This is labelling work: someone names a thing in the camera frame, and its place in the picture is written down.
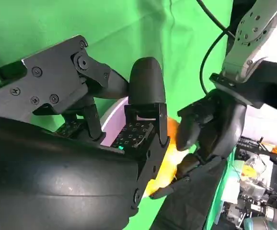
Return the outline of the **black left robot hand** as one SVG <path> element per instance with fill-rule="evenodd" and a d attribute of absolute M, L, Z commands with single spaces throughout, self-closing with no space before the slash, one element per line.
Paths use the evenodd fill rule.
<path fill-rule="evenodd" d="M 177 166 L 176 180 L 151 194 L 159 199 L 201 180 L 224 162 L 241 137 L 246 106 L 232 96 L 212 90 L 204 98 L 178 111 L 176 148 L 185 151 L 196 145 Z"/>

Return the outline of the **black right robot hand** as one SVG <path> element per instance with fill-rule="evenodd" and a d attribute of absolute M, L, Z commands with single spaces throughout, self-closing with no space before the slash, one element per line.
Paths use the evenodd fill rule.
<path fill-rule="evenodd" d="M 77 35 L 0 67 L 0 230 L 121 230 L 168 149 L 162 70 Z"/>

